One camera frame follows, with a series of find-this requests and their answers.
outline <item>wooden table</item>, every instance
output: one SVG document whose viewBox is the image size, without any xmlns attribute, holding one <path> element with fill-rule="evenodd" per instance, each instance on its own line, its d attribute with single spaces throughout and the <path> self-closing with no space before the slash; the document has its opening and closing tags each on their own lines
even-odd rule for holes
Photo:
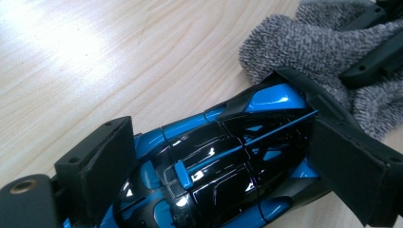
<svg viewBox="0 0 403 228">
<path fill-rule="evenodd" d="M 243 40 L 296 0 L 0 2 L 0 186 L 53 164 L 97 126 L 145 132 L 250 84 Z M 397 131 L 386 141 L 399 151 Z M 270 227 L 360 227 L 334 194 Z"/>
</svg>

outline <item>light wood surface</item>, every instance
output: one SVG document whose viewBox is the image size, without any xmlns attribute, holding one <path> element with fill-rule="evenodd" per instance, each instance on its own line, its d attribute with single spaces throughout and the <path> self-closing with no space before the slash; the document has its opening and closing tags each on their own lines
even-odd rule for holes
<svg viewBox="0 0 403 228">
<path fill-rule="evenodd" d="M 0 186 L 54 175 L 53 164 L 108 120 L 131 116 L 145 132 L 241 92 L 250 85 L 243 40 L 297 4 L 0 1 Z M 403 151 L 401 139 L 396 131 L 387 143 Z M 362 226 L 330 194 L 270 227 Z"/>
</svg>

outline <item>gray cloth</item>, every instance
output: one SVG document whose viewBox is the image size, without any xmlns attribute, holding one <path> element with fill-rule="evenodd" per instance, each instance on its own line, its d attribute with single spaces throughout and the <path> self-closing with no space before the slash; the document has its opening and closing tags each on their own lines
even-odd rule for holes
<svg viewBox="0 0 403 228">
<path fill-rule="evenodd" d="M 292 67 L 323 86 L 375 139 L 403 123 L 403 70 L 360 89 L 348 89 L 338 75 L 403 28 L 403 20 L 340 31 L 372 3 L 304 1 L 295 19 L 273 15 L 240 48 L 240 65 L 253 84 L 275 67 Z"/>
</svg>

